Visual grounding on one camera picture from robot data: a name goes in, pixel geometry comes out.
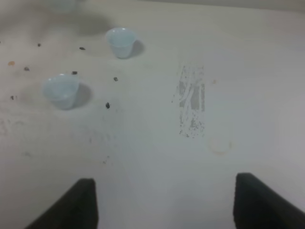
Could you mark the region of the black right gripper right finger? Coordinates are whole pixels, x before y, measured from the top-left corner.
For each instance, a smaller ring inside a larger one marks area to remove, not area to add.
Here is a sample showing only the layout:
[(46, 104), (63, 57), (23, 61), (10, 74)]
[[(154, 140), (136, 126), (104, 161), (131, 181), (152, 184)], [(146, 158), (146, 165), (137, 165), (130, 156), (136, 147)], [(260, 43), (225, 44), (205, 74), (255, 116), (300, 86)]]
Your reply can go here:
[(251, 173), (236, 175), (233, 218), (237, 229), (305, 227), (305, 213)]

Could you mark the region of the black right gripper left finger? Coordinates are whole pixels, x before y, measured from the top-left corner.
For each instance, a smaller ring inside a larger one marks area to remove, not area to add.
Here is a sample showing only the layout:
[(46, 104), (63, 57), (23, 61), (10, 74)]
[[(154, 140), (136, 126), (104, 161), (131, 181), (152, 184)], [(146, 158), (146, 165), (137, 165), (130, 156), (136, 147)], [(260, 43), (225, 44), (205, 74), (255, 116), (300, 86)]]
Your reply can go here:
[(26, 228), (96, 229), (98, 222), (96, 183), (92, 178), (83, 178)]

